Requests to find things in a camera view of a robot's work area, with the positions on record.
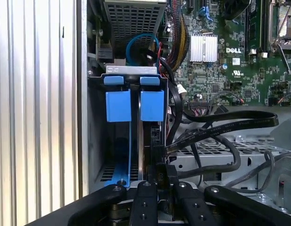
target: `blue tab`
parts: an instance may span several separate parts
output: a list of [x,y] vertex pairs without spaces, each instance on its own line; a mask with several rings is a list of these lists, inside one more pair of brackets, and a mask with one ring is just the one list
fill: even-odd
[[123,76],[106,76],[103,79],[103,83],[107,86],[111,85],[123,85]]
[[131,121],[131,91],[106,92],[107,121]]
[[158,77],[140,77],[140,85],[158,86],[160,85],[160,79]]
[[141,91],[141,121],[164,120],[164,91]]

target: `silver heatsink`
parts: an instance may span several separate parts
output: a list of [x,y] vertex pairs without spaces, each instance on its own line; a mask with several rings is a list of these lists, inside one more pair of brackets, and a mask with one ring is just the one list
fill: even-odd
[[[125,48],[132,37],[142,33],[156,34],[166,0],[105,0],[105,10],[112,27],[114,47]],[[136,41],[134,47],[147,48],[151,37]]]
[[217,35],[193,34],[190,40],[191,62],[217,61]]

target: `dell logo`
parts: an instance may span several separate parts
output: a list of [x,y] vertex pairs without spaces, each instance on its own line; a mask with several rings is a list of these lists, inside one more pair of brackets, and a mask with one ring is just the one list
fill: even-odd
[[226,53],[241,53],[240,48],[226,48]]

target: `white connector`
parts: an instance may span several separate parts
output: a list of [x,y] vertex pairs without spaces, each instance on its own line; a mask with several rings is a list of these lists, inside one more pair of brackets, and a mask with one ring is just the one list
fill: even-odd
[[181,84],[177,85],[177,90],[178,93],[182,94],[183,97],[186,96],[187,90]]

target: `yellow wire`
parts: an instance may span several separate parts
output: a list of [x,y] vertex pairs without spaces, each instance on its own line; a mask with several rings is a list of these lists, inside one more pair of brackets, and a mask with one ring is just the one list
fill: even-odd
[[178,55],[178,59],[177,59],[177,63],[175,64],[174,66],[174,69],[177,70],[179,67],[180,67],[180,62],[183,60],[183,54],[184,54],[184,43],[186,41],[186,36],[185,36],[185,27],[183,26],[183,18],[181,17],[180,18],[180,21],[181,21],[181,27],[184,29],[182,31],[182,35],[181,35],[181,43],[180,43],[180,51],[179,51],[179,55]]

